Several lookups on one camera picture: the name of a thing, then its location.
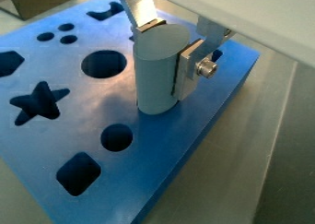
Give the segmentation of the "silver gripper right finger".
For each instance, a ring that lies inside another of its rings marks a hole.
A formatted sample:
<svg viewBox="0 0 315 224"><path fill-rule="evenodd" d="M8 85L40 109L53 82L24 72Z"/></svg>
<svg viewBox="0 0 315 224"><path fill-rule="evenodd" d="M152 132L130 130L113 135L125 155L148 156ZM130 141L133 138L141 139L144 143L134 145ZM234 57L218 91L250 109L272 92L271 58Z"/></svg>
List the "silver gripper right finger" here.
<svg viewBox="0 0 315 224"><path fill-rule="evenodd" d="M196 33L200 38L181 50L177 62L177 73L173 86L173 97L184 100L194 91L200 77L214 74L217 64L213 52L234 35L234 32L202 16L197 17Z"/></svg>

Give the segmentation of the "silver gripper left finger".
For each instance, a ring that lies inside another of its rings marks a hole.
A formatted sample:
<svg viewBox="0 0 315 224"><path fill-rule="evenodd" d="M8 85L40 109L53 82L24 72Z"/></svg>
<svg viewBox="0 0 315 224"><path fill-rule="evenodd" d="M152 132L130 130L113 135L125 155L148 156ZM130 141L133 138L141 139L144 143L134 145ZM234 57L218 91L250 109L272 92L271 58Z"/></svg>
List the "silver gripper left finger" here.
<svg viewBox="0 0 315 224"><path fill-rule="evenodd" d="M165 24L165 20L157 17L153 0L118 1L130 21L133 34L140 34L156 26Z"/></svg>

